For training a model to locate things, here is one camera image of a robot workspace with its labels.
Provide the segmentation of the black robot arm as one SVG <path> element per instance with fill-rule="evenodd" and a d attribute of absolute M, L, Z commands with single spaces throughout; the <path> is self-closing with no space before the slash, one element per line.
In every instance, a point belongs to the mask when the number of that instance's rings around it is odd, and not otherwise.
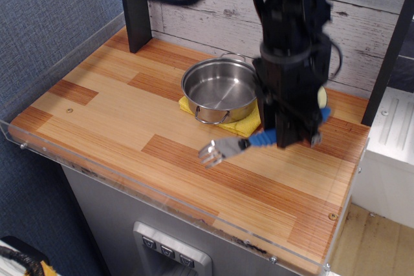
<path fill-rule="evenodd" d="M 253 60 L 264 130 L 286 148 L 320 139 L 318 91 L 329 76 L 332 42 L 323 33 L 331 18 L 327 0 L 253 0 L 262 26 L 260 56 Z"/>

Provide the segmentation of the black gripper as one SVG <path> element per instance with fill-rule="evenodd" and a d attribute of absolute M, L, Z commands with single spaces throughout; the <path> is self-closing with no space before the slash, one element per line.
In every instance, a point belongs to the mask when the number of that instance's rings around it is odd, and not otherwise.
<path fill-rule="evenodd" d="M 282 57 L 253 60 L 256 96 L 264 130 L 276 128 L 277 145 L 286 148 L 308 141 L 321 142 L 320 126 L 328 113 L 318 107 L 317 94 L 327 82 L 331 54 L 315 52 L 303 59 Z"/>

